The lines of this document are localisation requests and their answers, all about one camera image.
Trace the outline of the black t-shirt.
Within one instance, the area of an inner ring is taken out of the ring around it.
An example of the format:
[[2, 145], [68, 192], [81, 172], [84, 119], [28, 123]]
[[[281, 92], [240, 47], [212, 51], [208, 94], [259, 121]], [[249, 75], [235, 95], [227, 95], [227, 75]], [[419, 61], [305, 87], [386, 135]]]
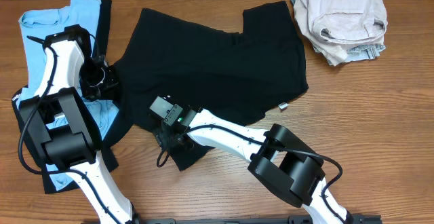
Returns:
[[304, 46], [284, 1], [243, 12], [241, 33], [226, 33], [144, 8], [115, 63], [119, 113], [152, 131], [149, 106], [170, 96], [246, 126], [308, 90]]

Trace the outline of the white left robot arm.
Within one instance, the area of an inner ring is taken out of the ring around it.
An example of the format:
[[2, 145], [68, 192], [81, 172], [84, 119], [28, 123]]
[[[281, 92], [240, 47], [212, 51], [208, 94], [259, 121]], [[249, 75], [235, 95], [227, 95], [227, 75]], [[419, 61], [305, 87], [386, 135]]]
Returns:
[[95, 38], [78, 24], [30, 39], [42, 45], [47, 64], [33, 97], [20, 103], [22, 135], [30, 136], [44, 163], [56, 166], [54, 174], [65, 173], [78, 184], [100, 223], [140, 223], [104, 163], [100, 130], [83, 102], [118, 97], [114, 69], [104, 56], [92, 56]]

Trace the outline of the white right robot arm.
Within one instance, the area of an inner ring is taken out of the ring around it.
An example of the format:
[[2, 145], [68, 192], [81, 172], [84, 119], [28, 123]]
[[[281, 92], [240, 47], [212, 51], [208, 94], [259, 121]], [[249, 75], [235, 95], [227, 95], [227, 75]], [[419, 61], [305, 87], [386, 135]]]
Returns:
[[168, 132], [169, 140], [190, 140], [248, 162], [248, 171], [273, 195], [304, 208], [314, 223], [352, 223], [352, 214], [339, 205], [330, 186], [342, 175], [335, 160], [315, 153], [286, 127], [269, 130], [240, 126], [208, 111], [179, 105], [153, 105], [151, 114]]

